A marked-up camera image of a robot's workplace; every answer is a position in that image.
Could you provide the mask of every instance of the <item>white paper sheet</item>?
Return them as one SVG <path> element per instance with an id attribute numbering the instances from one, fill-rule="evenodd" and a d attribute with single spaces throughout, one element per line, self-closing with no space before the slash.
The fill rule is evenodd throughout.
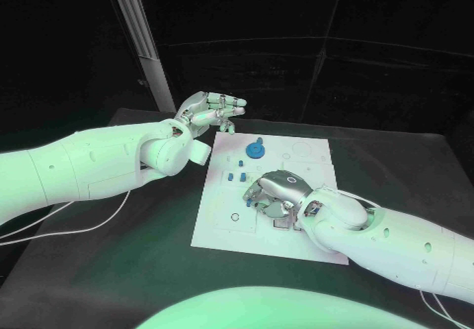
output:
<path id="1" fill-rule="evenodd" d="M 250 159 L 245 149 L 258 137 L 265 155 Z M 263 173 L 278 169 L 295 173 L 312 188 L 322 184 L 337 188 L 325 139 L 216 133 L 190 245 L 348 265 L 343 254 L 328 254 L 317 248 L 304 231 L 275 229 L 272 220 L 246 207 L 242 195 L 249 185 Z M 246 173 L 245 182 L 240 173 Z"/>

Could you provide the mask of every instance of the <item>black tablecloth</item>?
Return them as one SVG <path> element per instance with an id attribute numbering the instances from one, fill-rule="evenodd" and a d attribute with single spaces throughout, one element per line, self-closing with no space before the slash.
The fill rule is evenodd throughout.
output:
<path id="1" fill-rule="evenodd" d="M 170 114 L 119 109 L 111 125 Z M 442 136 L 235 119 L 236 131 L 325 138 L 337 186 L 386 208 L 474 237 L 474 190 Z M 199 137 L 212 145 L 216 127 Z M 304 289 L 374 306 L 432 328 L 452 328 L 419 292 L 350 266 L 190 247 L 207 165 L 132 190 L 99 229 L 30 242 L 0 289 L 1 328 L 129 328 L 176 302 L 240 286 Z M 125 194 L 73 203 L 39 234 L 102 222 Z M 441 301 L 474 326 L 474 305 Z"/>

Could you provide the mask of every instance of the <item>dark background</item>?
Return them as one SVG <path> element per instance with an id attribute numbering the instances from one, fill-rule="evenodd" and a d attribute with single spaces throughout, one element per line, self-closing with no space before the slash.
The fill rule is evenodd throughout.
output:
<path id="1" fill-rule="evenodd" d="M 443 134 L 472 180 L 471 1 L 142 6 L 177 107 L 214 91 L 248 100 L 243 118 Z M 105 126 L 118 108 L 157 110 L 116 7 L 1 2 L 0 152 Z M 24 246 L 1 247 L 0 283 Z"/>

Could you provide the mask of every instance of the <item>robotic arm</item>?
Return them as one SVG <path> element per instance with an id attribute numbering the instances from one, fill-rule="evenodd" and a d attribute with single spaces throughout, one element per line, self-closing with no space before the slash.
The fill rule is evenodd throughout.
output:
<path id="1" fill-rule="evenodd" d="M 191 160 L 204 165 L 210 147 L 194 140 L 227 118 L 245 113 L 246 101 L 199 92 L 174 119 L 85 130 L 59 141 L 0 154 L 0 225 L 52 204 L 101 199 L 176 175 Z"/>
<path id="2" fill-rule="evenodd" d="M 268 204 L 256 202 L 262 193 Z M 304 229 L 325 252 L 343 253 L 403 286 L 474 304 L 474 240 L 402 212 L 364 208 L 350 193 L 312 190 L 289 171 L 263 174 L 243 201 Z"/>

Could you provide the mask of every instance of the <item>robotic hand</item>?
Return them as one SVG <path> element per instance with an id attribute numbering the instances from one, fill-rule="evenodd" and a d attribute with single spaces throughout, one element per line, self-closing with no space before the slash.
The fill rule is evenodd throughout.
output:
<path id="1" fill-rule="evenodd" d="M 268 204 L 255 202 L 262 193 Z M 327 186 L 312 190 L 282 170 L 265 173 L 243 194 L 246 204 L 291 221 L 321 250 L 346 254 L 406 287 L 474 304 L 474 240 L 402 212 L 364 208 L 356 199 Z"/>
<path id="2" fill-rule="evenodd" d="M 36 149 L 0 154 L 0 225 L 17 215 L 70 201 L 118 195 L 165 176 L 191 160 L 204 165 L 210 147 L 194 140 L 227 118 L 245 113 L 246 101 L 199 92 L 174 119 L 85 130 Z"/>

